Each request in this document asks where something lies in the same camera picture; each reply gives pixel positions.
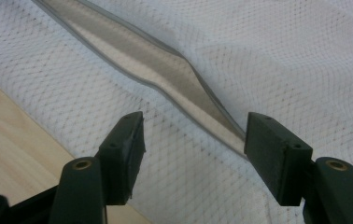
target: white cloth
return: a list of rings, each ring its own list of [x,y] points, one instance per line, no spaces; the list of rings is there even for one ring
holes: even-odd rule
[[[233,118],[278,119],[353,164],[353,1],[92,1],[182,53]],[[131,205],[156,223],[302,223],[249,164],[32,2],[0,0],[0,88],[74,156],[124,114],[148,152]]]

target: light wood tabletop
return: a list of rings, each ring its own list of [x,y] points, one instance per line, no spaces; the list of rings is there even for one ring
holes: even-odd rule
[[[0,194],[10,205],[58,184],[73,157],[0,91]],[[109,223],[149,223],[130,205],[109,206]]]

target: screw hole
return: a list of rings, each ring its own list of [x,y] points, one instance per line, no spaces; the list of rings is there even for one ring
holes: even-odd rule
[[[73,165],[74,170],[84,170],[92,165],[91,161],[78,161]]]
[[[326,161],[325,163],[334,170],[346,171],[348,169],[348,167],[344,163],[339,161]]]

